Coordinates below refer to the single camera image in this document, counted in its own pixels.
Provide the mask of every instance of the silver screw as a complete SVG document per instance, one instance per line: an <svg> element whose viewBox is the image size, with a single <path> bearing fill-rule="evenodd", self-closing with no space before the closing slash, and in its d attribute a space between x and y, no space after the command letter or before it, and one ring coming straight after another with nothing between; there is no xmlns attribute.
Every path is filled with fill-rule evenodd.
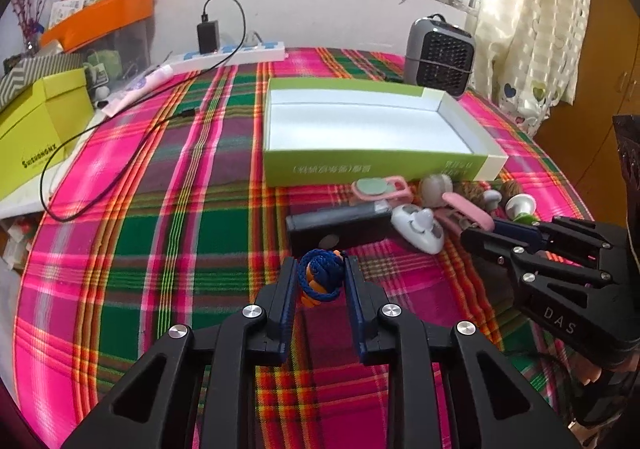
<svg viewBox="0 0 640 449"><path fill-rule="evenodd" d="M460 321L456 328L463 335L473 335L476 333L476 325L469 321Z"/></svg>
<svg viewBox="0 0 640 449"><path fill-rule="evenodd" d="M184 337L189 329L184 324L176 324L169 328L169 337L172 339L179 339Z"/></svg>
<svg viewBox="0 0 640 449"><path fill-rule="evenodd" d="M249 319L253 319L254 317L258 317L262 313L262 308L260 308L257 304L248 304L244 308L242 308L242 315Z"/></svg>
<svg viewBox="0 0 640 449"><path fill-rule="evenodd" d="M387 317L398 317L402 313L402 308L397 304L388 303L382 307L382 313Z"/></svg>

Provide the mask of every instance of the white power strip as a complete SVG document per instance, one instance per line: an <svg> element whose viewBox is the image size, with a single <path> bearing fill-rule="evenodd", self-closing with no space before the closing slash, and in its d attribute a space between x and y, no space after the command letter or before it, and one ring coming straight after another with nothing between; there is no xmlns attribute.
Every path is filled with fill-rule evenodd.
<svg viewBox="0 0 640 449"><path fill-rule="evenodd" d="M223 46L217 52L210 54L200 55L196 52L190 52L187 54L172 55L164 64L170 64L175 75L206 70L226 57L229 57L235 49L235 46L227 45ZM238 53L225 63L225 66L284 61L285 56L286 52L282 41L261 43L257 46L243 46L238 50Z"/></svg>

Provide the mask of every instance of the orange storage box lid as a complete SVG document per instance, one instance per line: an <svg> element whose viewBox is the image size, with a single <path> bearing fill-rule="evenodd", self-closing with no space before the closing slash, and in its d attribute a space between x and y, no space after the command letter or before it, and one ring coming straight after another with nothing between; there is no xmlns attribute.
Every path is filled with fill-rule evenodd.
<svg viewBox="0 0 640 449"><path fill-rule="evenodd" d="M73 52L153 12L154 0L100 0L44 32L40 46L57 39L65 52Z"/></svg>

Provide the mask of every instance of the cabinet handle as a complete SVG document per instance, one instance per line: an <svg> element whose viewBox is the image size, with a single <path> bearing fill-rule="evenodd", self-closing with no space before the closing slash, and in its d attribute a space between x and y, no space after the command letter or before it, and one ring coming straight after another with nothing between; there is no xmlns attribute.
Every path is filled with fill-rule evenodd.
<svg viewBox="0 0 640 449"><path fill-rule="evenodd" d="M631 97L634 96L634 90L636 89L636 84L638 83L637 80L634 80L631 85L629 86L629 92L628 95L626 96L627 100L631 100Z"/></svg>
<svg viewBox="0 0 640 449"><path fill-rule="evenodd" d="M628 73L623 72L620 78L618 79L618 88L616 89L618 93L622 93L623 89L625 88L626 76L628 76Z"/></svg>

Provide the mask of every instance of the gray heater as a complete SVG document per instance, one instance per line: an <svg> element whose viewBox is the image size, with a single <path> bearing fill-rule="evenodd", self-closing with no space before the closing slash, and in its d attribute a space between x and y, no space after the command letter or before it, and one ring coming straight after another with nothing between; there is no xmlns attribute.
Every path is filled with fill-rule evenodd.
<svg viewBox="0 0 640 449"><path fill-rule="evenodd" d="M444 90L456 98L462 96L475 48L471 34L447 23L440 14L418 19L411 26L406 44L404 82Z"/></svg>

